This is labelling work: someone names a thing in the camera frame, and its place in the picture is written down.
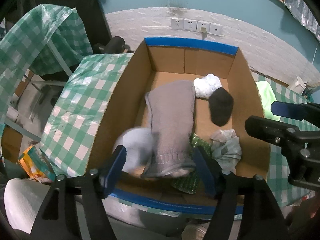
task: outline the blue tape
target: blue tape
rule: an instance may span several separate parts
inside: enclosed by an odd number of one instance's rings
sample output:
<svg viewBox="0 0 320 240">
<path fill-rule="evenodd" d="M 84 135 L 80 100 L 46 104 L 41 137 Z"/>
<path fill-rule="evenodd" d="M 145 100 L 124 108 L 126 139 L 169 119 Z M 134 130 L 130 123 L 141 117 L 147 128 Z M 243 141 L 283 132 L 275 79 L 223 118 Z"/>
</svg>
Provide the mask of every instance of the blue tape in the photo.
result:
<svg viewBox="0 0 320 240">
<path fill-rule="evenodd" d="M 175 37 L 149 37 L 144 39 L 148 46 L 169 46 L 169 47 L 184 47 L 194 49 L 205 49 L 235 55 L 238 47 L 215 42 L 204 41 L 188 38 L 175 38 Z"/>
<path fill-rule="evenodd" d="M 141 206 L 185 214 L 212 215 L 216 209 L 214 206 L 180 205 L 163 202 L 156 199 L 147 198 L 137 194 L 126 192 L 117 188 L 115 188 L 113 193 L 111 193 L 110 195 Z M 240 215 L 242 214 L 242 212 L 243 206 L 237 206 L 235 215 Z"/>
<path fill-rule="evenodd" d="M 291 104 L 287 102 L 274 101 L 271 104 L 271 112 L 274 115 L 300 120 L 302 121 L 307 117 L 307 111 L 304 108 L 304 105 L 300 104 Z"/>
<path fill-rule="evenodd" d="M 116 154 L 116 152 L 119 152 L 116 156 L 116 159 L 112 163 L 112 166 L 106 176 L 101 178 L 100 184 L 104 187 L 104 195 L 107 196 L 111 192 L 113 192 L 117 181 L 119 181 L 119 178 L 121 176 L 121 170 L 124 166 L 124 163 L 127 158 L 127 150 L 122 145 L 117 146 L 113 154 Z"/>
<path fill-rule="evenodd" d="M 214 177 L 211 174 L 208 165 L 205 162 L 203 156 L 201 155 L 198 147 L 193 149 L 192 159 L 196 164 L 197 173 L 199 174 L 204 184 L 204 191 L 211 197 L 214 197 L 217 193 L 214 183 Z"/>
</svg>

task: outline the electrical outlet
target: electrical outlet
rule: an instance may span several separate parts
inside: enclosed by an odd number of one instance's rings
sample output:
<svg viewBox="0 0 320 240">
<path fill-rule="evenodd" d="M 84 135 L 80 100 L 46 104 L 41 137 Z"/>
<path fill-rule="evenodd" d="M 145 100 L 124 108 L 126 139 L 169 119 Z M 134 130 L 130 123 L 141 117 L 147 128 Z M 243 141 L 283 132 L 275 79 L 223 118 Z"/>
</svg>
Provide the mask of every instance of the electrical outlet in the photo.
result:
<svg viewBox="0 0 320 240">
<path fill-rule="evenodd" d="M 221 36 L 222 35 L 222 25 L 211 23 L 210 24 L 210 33 L 214 35 Z"/>
<path fill-rule="evenodd" d="M 189 31 L 196 31 L 197 30 L 197 20 L 184 19 L 183 29 L 189 30 Z"/>
<path fill-rule="evenodd" d="M 210 23 L 204 21 L 198 21 L 197 23 L 197 31 L 202 33 L 209 33 Z"/>
<path fill-rule="evenodd" d="M 171 18 L 171 28 L 183 30 L 183 18 Z"/>
</svg>

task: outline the metal frame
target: metal frame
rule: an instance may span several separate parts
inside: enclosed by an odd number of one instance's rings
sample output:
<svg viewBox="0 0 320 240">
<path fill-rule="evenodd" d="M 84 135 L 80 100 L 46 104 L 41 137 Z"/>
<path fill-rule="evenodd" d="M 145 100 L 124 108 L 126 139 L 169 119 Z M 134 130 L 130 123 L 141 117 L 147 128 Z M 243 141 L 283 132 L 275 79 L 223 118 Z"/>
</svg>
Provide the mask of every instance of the metal frame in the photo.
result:
<svg viewBox="0 0 320 240">
<path fill-rule="evenodd" d="M 52 52 L 52 54 L 54 55 L 54 57 L 56 58 L 56 60 L 59 62 L 62 69 L 70 77 L 72 75 L 72 71 L 70 70 L 67 63 L 64 61 L 64 59 L 62 58 L 61 54 L 58 52 L 58 50 L 55 47 L 55 45 L 53 44 L 53 42 L 51 40 L 49 40 L 47 45 L 48 45 L 50 51 Z M 66 84 L 66 82 L 61 82 L 61 81 L 32 81 L 26 75 L 24 75 L 24 77 L 32 84 L 32 86 L 35 87 L 35 89 L 37 89 L 41 93 L 39 99 L 37 100 L 35 106 L 33 107 L 33 110 L 36 107 L 36 105 L 39 103 L 39 101 L 41 100 L 42 96 L 45 96 L 45 94 L 42 92 L 42 90 L 40 88 L 38 88 L 36 86 L 36 84 L 43 84 L 43 85 L 50 85 L 50 86 L 62 86 L 62 87 L 64 87 Z M 40 142 L 40 140 L 41 140 L 41 138 L 39 136 L 37 136 L 37 135 L 31 133 L 30 131 L 28 131 L 27 129 L 19 126 L 15 122 L 11 121 L 8 117 L 6 117 L 4 123 L 6 125 L 10 126 L 11 128 L 13 128 L 14 130 L 16 130 L 17 132 L 31 138 L 34 141 Z"/>
</svg>

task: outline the white wall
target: white wall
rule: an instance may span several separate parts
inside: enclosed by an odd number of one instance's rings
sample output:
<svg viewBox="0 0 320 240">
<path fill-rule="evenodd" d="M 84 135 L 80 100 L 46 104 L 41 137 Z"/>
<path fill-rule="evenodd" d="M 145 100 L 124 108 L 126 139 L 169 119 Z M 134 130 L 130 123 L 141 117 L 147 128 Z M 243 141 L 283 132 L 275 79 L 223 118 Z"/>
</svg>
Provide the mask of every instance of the white wall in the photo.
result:
<svg viewBox="0 0 320 240">
<path fill-rule="evenodd" d="M 198 32 L 172 29 L 172 17 L 221 24 L 221 37 L 208 34 L 205 39 L 240 47 L 252 69 L 287 84 L 295 82 L 297 76 L 309 84 L 320 80 L 320 72 L 294 47 L 259 27 L 222 14 L 196 9 L 151 7 L 105 16 L 112 36 L 123 37 L 132 49 L 136 49 L 144 37 L 150 36 L 202 38 Z"/>
<path fill-rule="evenodd" d="M 179 7 L 223 14 L 272 33 L 299 51 L 310 62 L 319 45 L 279 0 L 99 0 L 104 13 L 146 7 Z M 320 49 L 314 66 L 320 71 Z"/>
</svg>

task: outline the cardboard box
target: cardboard box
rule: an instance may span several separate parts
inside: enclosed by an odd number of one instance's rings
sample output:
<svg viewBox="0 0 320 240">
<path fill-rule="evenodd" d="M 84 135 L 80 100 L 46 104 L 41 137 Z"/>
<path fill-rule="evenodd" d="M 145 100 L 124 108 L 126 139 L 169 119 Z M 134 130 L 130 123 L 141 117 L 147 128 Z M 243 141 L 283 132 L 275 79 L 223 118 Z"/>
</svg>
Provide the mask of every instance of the cardboard box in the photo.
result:
<svg viewBox="0 0 320 240">
<path fill-rule="evenodd" d="M 3 157 L 13 163 L 18 162 L 20 146 L 22 142 L 22 134 L 13 128 L 6 126 L 1 138 L 1 147 Z"/>
<path fill-rule="evenodd" d="M 243 153 L 236 166 L 237 175 L 252 178 L 260 174 L 266 178 L 269 144 L 248 136 L 244 129 L 244 122 L 249 116 L 263 117 L 263 109 L 241 50 L 217 42 L 166 37 L 146 38 L 132 56 L 100 123 L 87 169 L 99 167 L 110 157 L 114 142 L 125 130 L 147 125 L 146 92 L 176 80 L 193 81 L 209 73 L 218 76 L 222 86 L 233 96 L 232 118 L 224 127 L 216 126 L 211 122 L 208 101 L 196 99 L 194 132 L 209 141 L 217 129 L 235 129 Z M 213 205 L 213 200 L 204 194 L 201 183 L 197 193 L 189 195 L 172 188 L 168 179 L 146 181 L 126 173 L 118 182 L 115 195 L 159 209 L 176 211 L 184 207 L 183 212 L 187 213 L 198 212 L 197 208 L 190 209 L 190 205 Z M 203 212 L 212 214 L 208 208 Z"/>
<path fill-rule="evenodd" d="M 31 79 L 33 77 L 33 72 L 28 70 L 27 73 L 28 73 L 27 74 L 28 78 Z M 24 78 L 24 81 L 21 81 L 19 83 L 14 93 L 20 98 L 28 84 L 29 84 L 29 81 Z"/>
</svg>

